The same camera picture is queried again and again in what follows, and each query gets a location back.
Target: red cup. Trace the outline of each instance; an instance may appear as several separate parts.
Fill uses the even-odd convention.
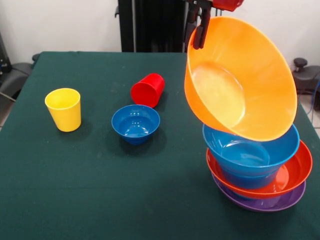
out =
[[[154,108],[165,88],[165,80],[157,73],[151,73],[131,88],[131,97],[135,104]]]

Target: cup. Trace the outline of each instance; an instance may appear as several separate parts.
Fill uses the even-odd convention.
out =
[[[154,108],[165,88],[165,80],[157,73],[151,73],[131,88],[131,97],[135,104]]]
[[[44,99],[56,127],[62,132],[72,132],[81,125],[80,93],[71,88],[59,88]]]

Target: orange bowl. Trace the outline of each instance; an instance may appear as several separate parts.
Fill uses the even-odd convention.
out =
[[[212,17],[202,49],[187,51],[184,91],[206,125],[254,141],[271,141],[294,122],[297,93],[289,66],[259,30],[236,18]]]
[[[275,179],[269,185],[258,189],[244,189],[226,180],[209,148],[206,151],[206,162],[210,171],[223,185],[239,195],[252,199],[274,198],[292,191],[307,179],[313,165],[308,147],[300,140],[296,154],[280,167]]]

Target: blue bowl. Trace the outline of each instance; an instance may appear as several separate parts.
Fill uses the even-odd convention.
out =
[[[280,138],[262,142],[218,131],[205,124],[202,134],[221,168],[239,177],[261,177],[277,171],[296,153],[300,143],[294,125]]]
[[[260,176],[242,176],[221,168],[221,172],[227,181],[243,189],[259,189],[270,184],[276,177],[278,170]]]
[[[111,124],[125,141],[132,145],[140,145],[157,130],[160,116],[151,107],[128,105],[115,112]]]

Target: white wall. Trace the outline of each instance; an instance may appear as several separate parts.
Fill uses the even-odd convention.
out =
[[[121,51],[117,0],[0,0],[0,31],[10,60],[42,51]]]
[[[0,0],[0,31],[13,63],[41,51],[121,51],[117,0]],[[289,63],[320,65],[319,0],[245,0],[224,11],[262,30]]]
[[[222,14],[242,19],[264,32],[289,65],[296,57],[320,65],[319,0],[244,0],[234,12]]]

